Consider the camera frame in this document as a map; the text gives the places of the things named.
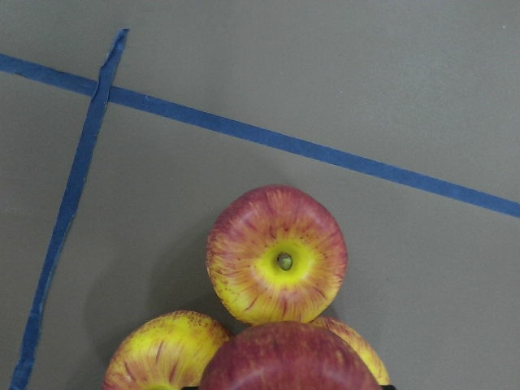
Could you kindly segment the lone red yellow apple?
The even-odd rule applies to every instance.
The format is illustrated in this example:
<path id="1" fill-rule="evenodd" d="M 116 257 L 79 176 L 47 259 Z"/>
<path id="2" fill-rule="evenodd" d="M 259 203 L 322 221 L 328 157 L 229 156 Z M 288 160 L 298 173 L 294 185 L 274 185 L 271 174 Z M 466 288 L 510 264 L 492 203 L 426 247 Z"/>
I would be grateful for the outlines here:
<path id="1" fill-rule="evenodd" d="M 210 360 L 200 389 L 380 389 L 359 355 L 315 325 L 279 322 L 250 327 Z"/>

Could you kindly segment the left red clustered apple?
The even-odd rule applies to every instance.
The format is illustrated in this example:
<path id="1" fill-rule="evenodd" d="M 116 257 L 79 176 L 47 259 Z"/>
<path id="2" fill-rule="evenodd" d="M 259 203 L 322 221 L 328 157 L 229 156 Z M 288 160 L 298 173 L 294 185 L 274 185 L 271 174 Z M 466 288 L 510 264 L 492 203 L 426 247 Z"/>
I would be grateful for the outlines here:
<path id="1" fill-rule="evenodd" d="M 146 322 L 116 349 L 104 389 L 196 387 L 203 371 L 232 333 L 207 314 L 177 310 Z"/>

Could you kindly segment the red clustered apple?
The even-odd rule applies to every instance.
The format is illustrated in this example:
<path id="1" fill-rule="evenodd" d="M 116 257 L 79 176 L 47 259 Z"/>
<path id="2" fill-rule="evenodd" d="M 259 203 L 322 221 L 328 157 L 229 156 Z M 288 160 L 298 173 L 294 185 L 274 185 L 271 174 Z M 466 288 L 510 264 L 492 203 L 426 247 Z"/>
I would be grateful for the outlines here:
<path id="1" fill-rule="evenodd" d="M 177 310 L 146 322 L 116 349 L 104 389 L 196 387 L 203 371 L 232 333 L 207 314 Z"/>
<path id="2" fill-rule="evenodd" d="M 346 342 L 364 361 L 379 385 L 391 384 L 392 380 L 383 359 L 371 344 L 354 328 L 337 318 L 319 316 L 311 324 L 327 329 Z"/>

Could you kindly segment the right red clustered apple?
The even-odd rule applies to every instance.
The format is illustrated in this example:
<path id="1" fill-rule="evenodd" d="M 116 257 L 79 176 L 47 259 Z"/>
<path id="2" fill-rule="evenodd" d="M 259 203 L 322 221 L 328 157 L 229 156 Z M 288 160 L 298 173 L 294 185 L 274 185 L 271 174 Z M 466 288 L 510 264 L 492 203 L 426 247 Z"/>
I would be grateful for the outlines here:
<path id="1" fill-rule="evenodd" d="M 337 318 L 319 316 L 311 324 L 327 329 L 346 342 L 364 361 L 379 385 L 391 384 L 392 380 L 383 359 L 371 344 L 354 328 Z"/>

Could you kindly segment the top red yellow apple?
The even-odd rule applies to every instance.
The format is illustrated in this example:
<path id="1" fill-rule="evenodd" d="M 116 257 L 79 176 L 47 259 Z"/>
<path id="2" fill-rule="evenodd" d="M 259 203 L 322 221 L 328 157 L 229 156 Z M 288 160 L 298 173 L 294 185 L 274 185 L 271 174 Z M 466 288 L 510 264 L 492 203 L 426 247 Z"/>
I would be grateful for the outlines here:
<path id="1" fill-rule="evenodd" d="M 300 189 L 252 189 L 216 219 L 206 269 L 227 311 L 248 325 L 308 323 L 334 300 L 348 250 L 331 212 Z"/>

